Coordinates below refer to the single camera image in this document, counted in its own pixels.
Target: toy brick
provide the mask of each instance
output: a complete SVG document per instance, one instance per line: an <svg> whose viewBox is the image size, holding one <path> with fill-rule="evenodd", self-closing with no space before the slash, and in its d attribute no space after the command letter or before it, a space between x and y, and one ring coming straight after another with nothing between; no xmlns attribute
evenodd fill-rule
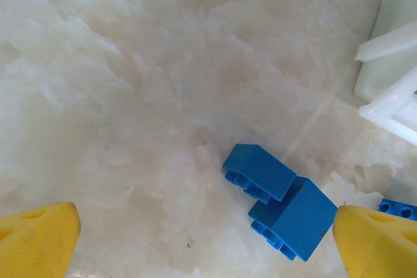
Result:
<svg viewBox="0 0 417 278"><path fill-rule="evenodd" d="M251 227L289 260L307 259L333 223L336 206L310 180L297 176L282 202L257 201Z"/></svg>
<svg viewBox="0 0 417 278"><path fill-rule="evenodd" d="M237 144L223 168L228 181L265 204L282 201L296 176L259 145Z"/></svg>
<svg viewBox="0 0 417 278"><path fill-rule="evenodd" d="M378 211L394 216L404 217L412 221L417 221L417 206L382 199L379 204Z"/></svg>

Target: yellow plastic part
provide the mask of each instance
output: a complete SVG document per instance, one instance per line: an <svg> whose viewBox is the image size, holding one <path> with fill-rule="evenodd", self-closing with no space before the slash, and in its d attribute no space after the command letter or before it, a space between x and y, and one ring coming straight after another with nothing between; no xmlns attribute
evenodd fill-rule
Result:
<svg viewBox="0 0 417 278"><path fill-rule="evenodd" d="M80 229L72 203L0 218L0 278L63 278Z"/></svg>
<svg viewBox="0 0 417 278"><path fill-rule="evenodd" d="M345 205L333 235L349 278L417 277L417 222Z"/></svg>

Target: white marble floor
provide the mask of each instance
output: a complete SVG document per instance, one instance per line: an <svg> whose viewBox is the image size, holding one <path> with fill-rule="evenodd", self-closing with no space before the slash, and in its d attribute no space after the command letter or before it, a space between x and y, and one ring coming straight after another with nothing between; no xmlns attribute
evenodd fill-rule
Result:
<svg viewBox="0 0 417 278"><path fill-rule="evenodd" d="M357 115L381 0L0 0L0 214L72 201L68 277L345 277L289 262L223 178L259 143L337 204L417 202L417 148Z"/></svg>

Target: blue lego brick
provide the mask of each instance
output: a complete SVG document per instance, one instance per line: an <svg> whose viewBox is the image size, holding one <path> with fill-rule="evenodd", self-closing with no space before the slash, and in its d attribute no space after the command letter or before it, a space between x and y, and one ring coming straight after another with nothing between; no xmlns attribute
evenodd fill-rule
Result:
<svg viewBox="0 0 417 278"><path fill-rule="evenodd" d="M417 206L382 199L378 211L417 221Z"/></svg>
<svg viewBox="0 0 417 278"><path fill-rule="evenodd" d="M303 261L332 226L337 208L310 180L297 176L281 202L257 201L249 212L252 229L289 260Z"/></svg>
<svg viewBox="0 0 417 278"><path fill-rule="evenodd" d="M265 204L271 199L282 201L296 176L259 145L237 144L223 168L228 181Z"/></svg>

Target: blue plastic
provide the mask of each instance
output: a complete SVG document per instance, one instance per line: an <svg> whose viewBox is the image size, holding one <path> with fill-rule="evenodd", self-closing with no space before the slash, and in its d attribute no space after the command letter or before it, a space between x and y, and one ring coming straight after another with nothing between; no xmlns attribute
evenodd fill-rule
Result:
<svg viewBox="0 0 417 278"><path fill-rule="evenodd" d="M282 201L295 173L259 145L237 144L223 164L225 178L262 203Z"/></svg>
<svg viewBox="0 0 417 278"><path fill-rule="evenodd" d="M378 211L417 221L417 206L382 199Z"/></svg>
<svg viewBox="0 0 417 278"><path fill-rule="evenodd" d="M297 176L282 202L257 201L249 212L251 227L289 260L314 252L333 223L337 208L310 180Z"/></svg>

